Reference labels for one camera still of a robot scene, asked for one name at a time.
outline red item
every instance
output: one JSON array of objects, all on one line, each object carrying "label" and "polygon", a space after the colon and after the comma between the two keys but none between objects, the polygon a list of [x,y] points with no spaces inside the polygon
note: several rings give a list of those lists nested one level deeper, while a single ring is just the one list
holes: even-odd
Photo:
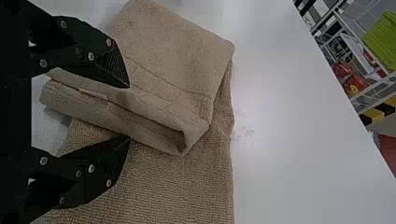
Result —
[{"label": "red item", "polygon": [[353,69],[345,62],[334,63],[332,65],[332,71],[338,78],[343,78],[353,73]]},{"label": "red item", "polygon": [[396,138],[380,134],[379,141],[381,145],[379,150],[390,170],[396,176]]},{"label": "red item", "polygon": [[364,77],[356,73],[349,77],[343,84],[344,91],[348,97],[358,94],[369,86],[370,83],[366,81]]}]

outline white tabletop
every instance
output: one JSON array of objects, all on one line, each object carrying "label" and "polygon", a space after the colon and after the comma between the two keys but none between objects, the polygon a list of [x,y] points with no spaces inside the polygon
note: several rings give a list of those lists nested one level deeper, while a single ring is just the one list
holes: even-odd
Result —
[{"label": "white tabletop", "polygon": [[[126,1],[35,2],[103,27]],[[235,223],[396,222],[396,180],[291,0],[158,2],[235,44]],[[44,81],[33,145],[53,150],[69,119],[37,101]]]}]

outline folded towel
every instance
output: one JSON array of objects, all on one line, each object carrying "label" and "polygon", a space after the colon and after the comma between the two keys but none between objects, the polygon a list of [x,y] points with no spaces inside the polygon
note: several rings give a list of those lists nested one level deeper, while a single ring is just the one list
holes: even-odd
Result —
[{"label": "folded towel", "polygon": [[146,0],[128,2],[106,31],[119,45],[131,88],[116,89],[54,69],[40,101],[148,146],[185,155],[212,122],[233,44]]},{"label": "folded towel", "polygon": [[[137,144],[130,148],[120,179],[112,189],[77,208],[53,210],[44,221],[233,223],[231,65],[227,71],[216,96],[212,124],[190,153],[180,158]],[[61,154],[115,135],[74,119]]]}]

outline bolt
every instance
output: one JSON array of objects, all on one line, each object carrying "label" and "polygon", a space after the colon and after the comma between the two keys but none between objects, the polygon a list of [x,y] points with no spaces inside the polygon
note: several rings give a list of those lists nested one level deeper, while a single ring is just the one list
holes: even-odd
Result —
[{"label": "bolt", "polygon": [[40,165],[45,165],[45,164],[47,164],[48,161],[49,161],[49,159],[47,157],[41,157],[40,158]]},{"label": "bolt", "polygon": [[46,68],[49,64],[47,63],[47,61],[45,59],[41,59],[40,60],[40,66],[42,68]]},{"label": "bolt", "polygon": [[82,177],[82,172],[80,170],[76,171],[76,177],[77,178]]},{"label": "bolt", "polygon": [[61,27],[66,29],[67,27],[67,23],[65,21],[61,21]]},{"label": "bolt", "polygon": [[108,179],[106,182],[106,187],[110,188],[110,186],[111,186],[111,179]]},{"label": "bolt", "polygon": [[93,55],[92,52],[89,52],[89,53],[88,53],[88,60],[90,60],[90,61],[95,60],[95,55]]},{"label": "bolt", "polygon": [[94,170],[95,170],[95,166],[94,166],[93,164],[91,164],[91,165],[88,167],[88,173],[92,174]]},{"label": "bolt", "polygon": [[80,54],[81,53],[81,49],[80,48],[76,48],[76,54]]},{"label": "bolt", "polygon": [[106,40],[107,45],[110,47],[111,46],[111,39]]},{"label": "bolt", "polygon": [[66,198],[62,197],[61,199],[59,199],[59,204],[64,204],[64,202],[66,202]]}]

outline shelf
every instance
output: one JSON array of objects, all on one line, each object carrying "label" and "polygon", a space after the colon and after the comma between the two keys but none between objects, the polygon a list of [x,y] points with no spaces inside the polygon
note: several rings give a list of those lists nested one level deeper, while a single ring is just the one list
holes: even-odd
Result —
[{"label": "shelf", "polygon": [[362,46],[367,52],[369,52],[369,53],[372,55],[372,57],[374,58],[374,60],[378,63],[379,67],[387,74],[387,76],[389,76],[389,75],[391,75],[391,76],[396,75],[395,72],[388,70],[388,68],[387,68],[384,64],[382,64],[381,61],[378,60],[378,58],[376,58],[376,56],[370,51],[370,49],[367,48],[367,46],[365,46],[365,45],[363,44],[363,42],[362,42],[362,41],[360,40],[360,38],[359,38],[359,35],[356,35],[356,34],[355,34],[354,30],[352,30],[352,29],[349,27],[349,23],[347,23],[347,22],[345,21],[345,19],[340,15],[340,13],[338,13],[338,12],[335,11],[335,10],[333,11],[333,13],[334,13],[335,18],[340,22],[341,26],[343,26],[350,34],[352,34],[352,37],[355,38],[355,40],[356,40],[357,42],[359,42],[359,43],[361,44],[361,46]]},{"label": "shelf", "polygon": [[364,47],[359,43],[359,41],[350,35],[340,34],[340,36],[346,42],[346,45],[361,64],[366,74],[371,75],[372,73],[375,73],[375,69],[369,64],[369,62],[367,62],[366,58],[364,57]]}]

